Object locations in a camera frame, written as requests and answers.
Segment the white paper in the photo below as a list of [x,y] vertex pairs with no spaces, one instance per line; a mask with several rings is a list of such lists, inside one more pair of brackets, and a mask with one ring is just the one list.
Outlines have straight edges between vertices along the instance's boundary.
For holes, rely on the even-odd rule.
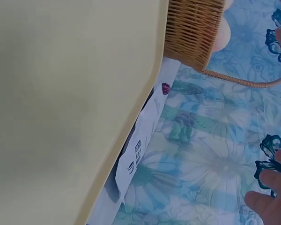
[[126,152],[120,157],[116,172],[116,183],[120,199],[124,203],[124,195],[128,190],[137,165],[144,156],[151,137],[156,129],[165,102],[162,84],[160,83],[146,106],[140,112],[135,123],[135,131],[130,139]]

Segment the pale yellow surface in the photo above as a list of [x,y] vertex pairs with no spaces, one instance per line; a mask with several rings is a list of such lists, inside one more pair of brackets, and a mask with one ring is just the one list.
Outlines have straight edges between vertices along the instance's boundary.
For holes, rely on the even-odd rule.
[[158,74],[167,5],[0,0],[0,225],[84,225]]

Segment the blue floral tablecloth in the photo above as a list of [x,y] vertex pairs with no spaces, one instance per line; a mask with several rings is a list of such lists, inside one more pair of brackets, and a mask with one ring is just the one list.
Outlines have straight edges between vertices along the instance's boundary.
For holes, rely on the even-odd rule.
[[[281,1],[235,0],[225,12],[226,48],[208,69],[268,82],[281,77]],[[113,225],[261,225],[246,207],[249,190],[281,172],[281,85],[251,89],[182,65],[146,155]]]

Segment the plastic tablecloth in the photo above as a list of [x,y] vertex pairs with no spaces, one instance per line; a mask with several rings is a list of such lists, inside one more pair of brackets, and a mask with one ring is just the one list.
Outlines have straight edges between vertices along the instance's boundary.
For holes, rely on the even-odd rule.
[[[256,82],[281,77],[279,0],[235,0],[224,13],[231,40],[208,69]],[[281,172],[281,85],[252,89],[182,65],[114,225],[261,225],[247,191]]]

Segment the dark blue flower print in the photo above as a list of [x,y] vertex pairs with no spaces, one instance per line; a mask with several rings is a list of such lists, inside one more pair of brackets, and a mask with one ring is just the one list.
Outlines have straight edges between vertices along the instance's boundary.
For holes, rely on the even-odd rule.
[[[276,152],[281,150],[281,138],[278,135],[267,135],[260,144],[261,150],[269,158],[268,161],[256,161],[256,172],[254,178],[258,180],[260,188],[270,189],[260,181],[260,173],[265,170],[275,170],[281,173],[281,164],[275,159]],[[274,191],[271,191],[271,196],[275,198]]]
[[[272,20],[275,22],[277,27],[281,27],[281,10],[277,9],[273,13]],[[268,46],[271,53],[278,55],[278,61],[281,63],[281,46],[276,39],[275,30],[267,29],[265,44]]]

